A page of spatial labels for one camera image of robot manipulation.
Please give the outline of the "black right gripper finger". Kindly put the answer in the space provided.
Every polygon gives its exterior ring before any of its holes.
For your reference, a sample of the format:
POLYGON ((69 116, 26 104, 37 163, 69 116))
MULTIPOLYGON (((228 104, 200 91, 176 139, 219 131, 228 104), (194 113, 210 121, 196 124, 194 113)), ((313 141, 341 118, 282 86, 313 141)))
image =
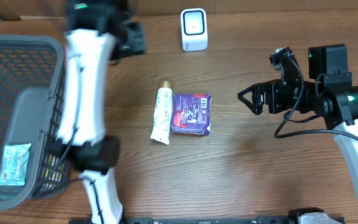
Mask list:
POLYGON ((263 91, 264 88, 265 85, 263 83, 257 83, 247 87, 245 90, 240 91, 237 95, 244 96, 247 93, 256 93, 256 92, 258 93, 259 91, 263 91))
POLYGON ((245 93, 238 93, 238 99, 245 104, 248 109, 253 112, 255 115, 260 115, 263 113, 263 105, 264 105, 264 96, 261 94, 251 93, 251 100, 246 99, 244 96, 245 93))

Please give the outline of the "purple Carefree packet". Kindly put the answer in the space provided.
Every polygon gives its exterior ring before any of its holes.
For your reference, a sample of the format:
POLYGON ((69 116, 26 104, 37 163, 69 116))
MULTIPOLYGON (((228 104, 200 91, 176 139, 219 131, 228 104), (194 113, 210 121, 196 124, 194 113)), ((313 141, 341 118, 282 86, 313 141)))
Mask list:
POLYGON ((210 94, 175 94, 172 132, 208 136, 211 131, 211 100, 210 94))

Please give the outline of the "white tube gold cap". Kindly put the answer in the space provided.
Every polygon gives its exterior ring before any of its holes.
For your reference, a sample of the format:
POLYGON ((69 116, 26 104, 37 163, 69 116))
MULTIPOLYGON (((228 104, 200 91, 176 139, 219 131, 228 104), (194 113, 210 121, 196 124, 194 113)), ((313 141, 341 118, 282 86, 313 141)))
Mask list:
POLYGON ((150 138, 169 145, 173 114, 173 90, 169 81, 161 81, 158 86, 154 109, 154 123, 150 138))

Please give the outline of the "teal tissue packet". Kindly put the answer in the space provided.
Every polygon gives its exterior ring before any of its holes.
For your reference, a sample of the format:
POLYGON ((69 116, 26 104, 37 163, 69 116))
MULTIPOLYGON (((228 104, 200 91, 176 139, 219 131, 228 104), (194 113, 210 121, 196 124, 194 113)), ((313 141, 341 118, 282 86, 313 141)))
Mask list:
POLYGON ((5 145, 0 186, 24 186, 32 144, 5 145))

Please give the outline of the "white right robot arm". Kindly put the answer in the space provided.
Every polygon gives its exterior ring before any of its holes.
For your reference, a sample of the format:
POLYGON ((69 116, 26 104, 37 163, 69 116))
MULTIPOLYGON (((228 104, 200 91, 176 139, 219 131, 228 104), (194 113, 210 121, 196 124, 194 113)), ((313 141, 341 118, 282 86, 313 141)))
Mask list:
POLYGON ((309 81, 304 79, 295 54, 289 47, 273 51, 269 57, 280 78, 256 83, 238 93, 238 99, 255 115, 268 106, 270 114, 283 113, 276 129, 277 139, 306 134, 331 134, 346 162, 358 200, 358 86, 352 84, 344 44, 308 49, 309 81), (311 119, 323 118, 326 129, 281 134, 292 114, 312 112, 311 119))

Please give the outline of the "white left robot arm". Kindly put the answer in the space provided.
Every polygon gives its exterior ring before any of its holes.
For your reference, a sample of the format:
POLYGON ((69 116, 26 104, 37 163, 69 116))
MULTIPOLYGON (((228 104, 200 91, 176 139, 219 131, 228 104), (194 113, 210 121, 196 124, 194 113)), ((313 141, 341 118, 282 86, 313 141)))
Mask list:
POLYGON ((132 1, 67 1, 63 113, 47 149, 71 162, 91 205, 89 223, 126 223, 114 170, 120 140, 106 134, 105 81, 110 62, 145 53, 132 1))

